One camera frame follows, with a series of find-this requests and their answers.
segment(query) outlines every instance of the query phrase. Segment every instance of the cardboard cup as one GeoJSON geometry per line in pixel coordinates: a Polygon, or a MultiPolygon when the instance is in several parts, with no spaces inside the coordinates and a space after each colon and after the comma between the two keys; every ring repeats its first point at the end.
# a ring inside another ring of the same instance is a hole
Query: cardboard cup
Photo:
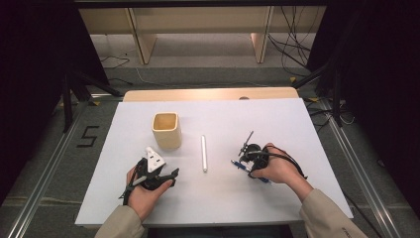
{"type": "Polygon", "coordinates": [[[175,112],[157,113],[154,118],[152,130],[157,145],[163,149],[176,149],[182,142],[179,117],[175,112]]]}

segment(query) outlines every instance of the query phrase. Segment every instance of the white marker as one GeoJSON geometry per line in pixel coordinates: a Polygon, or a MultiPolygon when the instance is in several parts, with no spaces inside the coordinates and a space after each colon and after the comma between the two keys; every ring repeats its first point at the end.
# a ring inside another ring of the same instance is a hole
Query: white marker
{"type": "Polygon", "coordinates": [[[201,156],[203,158],[203,172],[207,173],[206,138],[201,136],[201,156]]]}

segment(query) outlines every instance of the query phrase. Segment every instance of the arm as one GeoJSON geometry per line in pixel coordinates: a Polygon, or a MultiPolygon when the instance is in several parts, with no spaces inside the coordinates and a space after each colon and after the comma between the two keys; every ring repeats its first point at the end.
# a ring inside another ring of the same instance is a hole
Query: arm
{"type": "MultiPolygon", "coordinates": [[[[134,172],[127,173],[127,182],[134,172]]],[[[131,192],[128,205],[118,206],[107,218],[95,237],[141,237],[145,228],[144,221],[152,212],[158,198],[172,185],[172,180],[163,183],[156,190],[147,190],[136,186],[131,192]]]]}
{"type": "MultiPolygon", "coordinates": [[[[272,143],[267,145],[271,153],[284,155],[272,143]]],[[[254,171],[252,176],[285,183],[296,193],[302,202],[300,215],[305,221],[309,237],[367,237],[333,200],[322,191],[314,189],[292,163],[269,157],[268,166],[254,171]]]]}

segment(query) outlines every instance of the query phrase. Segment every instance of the white tabletop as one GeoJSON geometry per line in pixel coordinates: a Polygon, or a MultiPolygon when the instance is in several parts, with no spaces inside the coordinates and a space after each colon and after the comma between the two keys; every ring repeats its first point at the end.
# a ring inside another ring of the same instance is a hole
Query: white tabletop
{"type": "Polygon", "coordinates": [[[301,220],[301,203],[284,184],[263,183],[231,160],[250,132],[251,143],[273,142],[300,165],[314,187],[353,217],[311,119],[300,98],[228,101],[122,102],[115,113],[76,225],[104,223],[125,188],[127,171],[151,146],[167,162],[162,175],[179,168],[176,184],[145,220],[149,227],[280,224],[301,220]],[[161,150],[152,132],[158,112],[176,112],[182,145],[161,150]],[[208,172],[203,173],[201,135],[206,137],[208,172]]]}

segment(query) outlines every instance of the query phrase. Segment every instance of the sleeve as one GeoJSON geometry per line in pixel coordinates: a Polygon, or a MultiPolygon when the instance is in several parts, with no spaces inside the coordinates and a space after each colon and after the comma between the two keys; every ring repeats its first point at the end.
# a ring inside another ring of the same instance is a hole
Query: sleeve
{"type": "Polygon", "coordinates": [[[120,205],[106,219],[95,237],[140,238],[144,231],[145,228],[137,213],[130,206],[120,205]]]}
{"type": "Polygon", "coordinates": [[[309,237],[367,237],[358,226],[319,189],[313,189],[302,202],[300,216],[309,237]]]}

